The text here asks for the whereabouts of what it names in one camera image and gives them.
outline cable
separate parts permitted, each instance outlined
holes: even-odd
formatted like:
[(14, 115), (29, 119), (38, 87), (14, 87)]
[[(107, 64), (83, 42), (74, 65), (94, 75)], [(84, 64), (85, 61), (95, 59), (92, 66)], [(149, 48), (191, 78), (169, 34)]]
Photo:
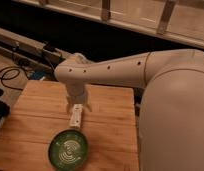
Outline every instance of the cable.
[[(16, 71), (17, 73), (11, 77), (6, 77), (6, 75), (12, 71)], [(13, 90), (22, 91), (23, 90), (22, 88), (12, 87), (12, 86), (9, 86), (9, 85), (4, 83), (4, 81), (6, 81), (6, 80), (12, 80), (12, 79), (15, 79), (16, 77), (18, 77), (19, 74), (21, 73), (21, 71), (23, 71), (25, 73), (25, 76), (28, 78), (26, 70), (20, 66), (10, 66), (10, 67), (5, 67), (5, 68), (1, 69), (0, 70), (0, 81), (1, 81), (2, 85), (4, 87), (7, 87), (7, 88), (10, 88)]]

